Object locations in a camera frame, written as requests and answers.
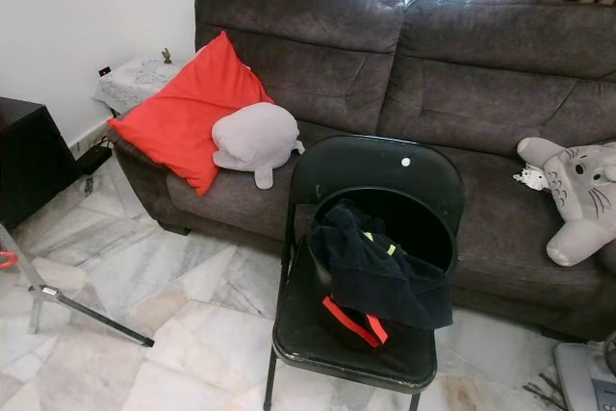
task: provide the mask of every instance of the dark gray sofa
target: dark gray sofa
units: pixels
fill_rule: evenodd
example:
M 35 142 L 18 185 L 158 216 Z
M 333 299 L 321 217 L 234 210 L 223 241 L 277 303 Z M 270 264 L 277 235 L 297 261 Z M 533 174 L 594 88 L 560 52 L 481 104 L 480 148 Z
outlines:
M 616 328 L 616 245 L 561 268 L 545 246 L 562 220 L 512 179 L 516 145 L 616 136 L 616 10 L 530 0 L 195 0 L 195 48 L 227 31 L 307 147 L 358 133 L 436 147 L 466 210 L 454 301 L 586 339 Z M 167 228 L 232 227 L 282 239 L 296 155 L 258 190 L 222 171 L 204 196 L 111 134 L 148 213 Z

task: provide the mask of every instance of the totoro plush toy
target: totoro plush toy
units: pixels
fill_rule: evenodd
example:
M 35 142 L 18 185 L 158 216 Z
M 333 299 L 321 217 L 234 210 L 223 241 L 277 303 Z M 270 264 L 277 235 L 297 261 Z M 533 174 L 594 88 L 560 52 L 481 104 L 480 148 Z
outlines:
M 214 164 L 254 172 L 257 188 L 267 190 L 273 186 L 272 171 L 284 165 L 294 149 L 304 152 L 298 135 L 295 118 L 284 108 L 271 103 L 246 106 L 212 127 L 218 147 Z
M 548 243 L 548 255 L 570 267 L 616 238 L 616 142 L 564 148 L 523 139 L 518 154 L 544 170 L 565 224 Z

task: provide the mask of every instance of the tripod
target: tripod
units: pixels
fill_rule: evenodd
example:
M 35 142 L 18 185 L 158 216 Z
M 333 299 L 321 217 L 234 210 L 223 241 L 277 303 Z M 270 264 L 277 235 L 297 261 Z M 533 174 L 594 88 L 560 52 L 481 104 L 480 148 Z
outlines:
M 0 263 L 0 270 L 17 265 L 19 270 L 30 282 L 31 286 L 28 288 L 28 291 L 32 293 L 34 300 L 32 312 L 30 314 L 30 324 L 28 325 L 29 334 L 36 334 L 39 330 L 39 319 L 42 303 L 55 302 L 75 312 L 83 313 L 84 315 L 94 318 L 109 327 L 112 327 L 125 336 L 140 342 L 144 347 L 152 347 L 154 345 L 154 341 L 152 339 L 142 336 L 132 329 L 129 329 L 128 327 L 91 310 L 85 305 L 76 302 L 75 300 L 65 296 L 60 289 L 47 285 L 37 269 L 35 269 L 30 261 L 23 255 L 17 246 L 17 243 L 13 240 L 9 232 L 2 224 L 0 224 L 0 249 L 0 257 L 4 257 L 6 259 L 5 262 Z

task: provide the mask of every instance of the lace tablecloth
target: lace tablecloth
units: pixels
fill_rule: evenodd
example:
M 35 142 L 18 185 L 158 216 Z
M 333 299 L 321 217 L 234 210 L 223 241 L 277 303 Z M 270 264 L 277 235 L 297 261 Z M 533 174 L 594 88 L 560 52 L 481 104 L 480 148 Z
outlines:
M 162 58 L 137 58 L 101 77 L 93 97 L 125 113 L 160 91 L 181 68 Z

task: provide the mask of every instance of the red strap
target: red strap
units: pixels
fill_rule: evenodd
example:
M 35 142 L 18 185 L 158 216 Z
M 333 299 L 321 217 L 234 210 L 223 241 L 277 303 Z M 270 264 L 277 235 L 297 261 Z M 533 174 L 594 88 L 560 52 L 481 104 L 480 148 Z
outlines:
M 12 267 L 17 263 L 17 256 L 14 254 L 14 252 L 9 252 L 8 250 L 0 250 L 0 257 L 6 257 L 8 259 L 6 262 L 0 264 L 0 270 Z
M 381 344 L 385 344 L 389 336 L 385 332 L 385 329 L 383 329 L 381 321 L 379 321 L 378 318 L 374 315 L 366 315 L 366 318 L 368 319 L 368 323 L 372 328 L 372 332 L 376 334 L 376 337 L 378 337 L 378 340 L 381 341 Z
M 350 329 L 359 337 L 364 339 L 370 345 L 370 347 L 376 348 L 380 346 L 378 340 L 376 340 L 376 338 L 370 332 L 368 332 L 362 326 L 360 326 L 347 315 L 345 315 L 345 313 L 340 309 L 340 307 L 338 307 L 338 305 L 336 305 L 332 301 L 331 297 L 327 296 L 326 298 L 324 298 L 322 304 L 327 310 L 329 310 L 329 313 L 336 317 L 336 320 L 341 322 L 344 327 Z

